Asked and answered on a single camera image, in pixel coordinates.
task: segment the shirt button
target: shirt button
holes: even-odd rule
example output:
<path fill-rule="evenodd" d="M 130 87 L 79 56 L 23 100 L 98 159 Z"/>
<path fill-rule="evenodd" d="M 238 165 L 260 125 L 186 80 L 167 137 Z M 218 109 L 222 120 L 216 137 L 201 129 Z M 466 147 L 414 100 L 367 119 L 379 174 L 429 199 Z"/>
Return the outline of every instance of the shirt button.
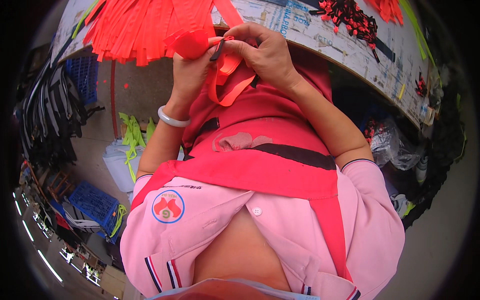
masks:
<path fill-rule="evenodd" d="M 254 207 L 254 208 L 252 209 L 252 212 L 253 212 L 254 215 L 259 216 L 259 215 L 262 214 L 262 209 L 259 208 L 259 207 Z"/>

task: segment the hand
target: hand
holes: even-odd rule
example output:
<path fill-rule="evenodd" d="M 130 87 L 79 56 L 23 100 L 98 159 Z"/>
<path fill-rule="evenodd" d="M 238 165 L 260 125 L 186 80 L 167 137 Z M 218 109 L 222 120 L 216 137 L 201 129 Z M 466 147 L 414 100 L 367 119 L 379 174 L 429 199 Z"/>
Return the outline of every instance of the hand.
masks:
<path fill-rule="evenodd" d="M 208 68 L 212 64 L 210 57 L 215 52 L 213 43 L 221 39 L 220 36 L 209 38 L 209 49 L 197 60 L 184 59 L 177 53 L 173 55 L 173 89 L 169 102 L 174 101 L 177 106 L 190 108 L 200 94 L 207 78 Z"/>
<path fill-rule="evenodd" d="M 287 93 L 302 81 L 303 77 L 293 67 L 287 41 L 280 33 L 248 22 L 233 27 L 224 36 L 235 37 L 225 42 L 225 49 L 241 55 L 260 78 L 279 91 Z M 247 38 L 259 40 L 261 44 L 258 48 L 252 47 L 242 41 Z"/>

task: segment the logo patch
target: logo patch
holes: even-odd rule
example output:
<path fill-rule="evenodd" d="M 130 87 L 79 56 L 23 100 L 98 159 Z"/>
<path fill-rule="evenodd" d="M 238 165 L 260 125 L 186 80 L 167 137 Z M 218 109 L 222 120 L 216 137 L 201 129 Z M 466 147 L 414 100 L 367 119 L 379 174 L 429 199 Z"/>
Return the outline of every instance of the logo patch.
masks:
<path fill-rule="evenodd" d="M 175 223 L 183 216 L 185 202 L 174 190 L 163 191 L 153 200 L 152 214 L 160 223 Z"/>

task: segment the forearm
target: forearm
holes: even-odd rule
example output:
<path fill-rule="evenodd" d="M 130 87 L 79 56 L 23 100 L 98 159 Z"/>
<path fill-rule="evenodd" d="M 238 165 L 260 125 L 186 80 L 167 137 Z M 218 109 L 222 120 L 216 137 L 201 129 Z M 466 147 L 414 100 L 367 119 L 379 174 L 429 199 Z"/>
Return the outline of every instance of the forearm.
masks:
<path fill-rule="evenodd" d="M 300 80 L 287 94 L 336 158 L 337 165 L 342 167 L 357 158 L 373 160 L 370 146 L 355 124 L 306 80 Z"/>
<path fill-rule="evenodd" d="M 173 119 L 183 121 L 189 119 L 189 109 L 189 106 L 180 105 L 170 98 L 163 112 Z M 140 157 L 137 178 L 153 174 L 162 163 L 177 159 L 184 131 L 185 128 L 174 127 L 160 120 Z"/>

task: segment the white table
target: white table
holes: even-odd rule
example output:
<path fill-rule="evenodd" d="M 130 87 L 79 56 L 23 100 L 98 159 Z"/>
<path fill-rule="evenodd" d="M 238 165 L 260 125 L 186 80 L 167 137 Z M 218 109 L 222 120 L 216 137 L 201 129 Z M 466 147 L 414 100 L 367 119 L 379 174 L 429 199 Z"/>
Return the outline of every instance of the white table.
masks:
<path fill-rule="evenodd" d="M 343 24 L 335 34 L 333 23 L 324 22 L 319 16 L 310 15 L 308 11 L 315 8 L 303 2 L 290 0 L 286 7 L 282 7 L 260 0 L 231 1 L 245 22 L 257 22 L 279 31 L 289 42 L 343 67 L 380 92 L 399 107 L 417 128 L 420 127 L 419 114 L 423 99 L 415 93 L 415 79 L 418 78 L 419 72 L 422 72 L 427 80 L 429 62 L 428 59 L 422 60 L 413 25 L 402 8 L 404 25 L 400 26 L 392 22 L 385 23 L 371 6 L 363 0 L 357 0 L 365 14 L 375 18 L 378 25 L 377 37 L 396 54 L 393 63 L 377 50 L 380 59 L 380 63 L 377 63 L 365 41 L 350 37 Z M 52 57 L 56 57 L 68 40 L 73 26 L 78 23 L 91 2 L 92 0 L 69 1 L 53 42 Z M 212 10 L 212 19 L 215 26 L 227 27 L 215 7 Z M 90 45 L 82 43 L 89 27 L 90 25 L 86 26 L 78 33 L 59 61 Z M 403 84 L 405 90 L 402 98 L 398 99 Z"/>

